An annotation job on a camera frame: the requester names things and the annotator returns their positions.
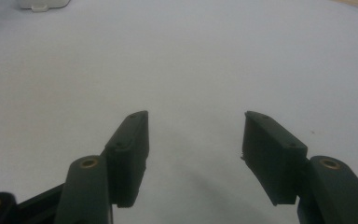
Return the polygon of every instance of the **white table surface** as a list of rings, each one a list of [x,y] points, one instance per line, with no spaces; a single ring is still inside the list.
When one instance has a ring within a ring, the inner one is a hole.
[[[329,0],[0,0],[0,191],[23,202],[149,111],[136,205],[115,223],[298,223],[240,159],[243,113],[358,175],[358,7]]]

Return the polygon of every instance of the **white object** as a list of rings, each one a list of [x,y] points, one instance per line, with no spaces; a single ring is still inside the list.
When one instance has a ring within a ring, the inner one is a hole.
[[[45,12],[51,7],[66,7],[70,0],[17,0],[21,8],[30,8],[33,12]]]

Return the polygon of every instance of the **white surface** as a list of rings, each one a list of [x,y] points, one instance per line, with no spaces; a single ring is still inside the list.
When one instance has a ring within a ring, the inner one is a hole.
[[[46,12],[50,8],[65,7],[69,0],[17,0],[21,8],[30,8],[33,12]]]
[[[327,0],[0,0],[0,191],[19,202],[147,109],[150,157],[125,223],[298,223],[240,159],[246,110],[358,175],[358,7]]]

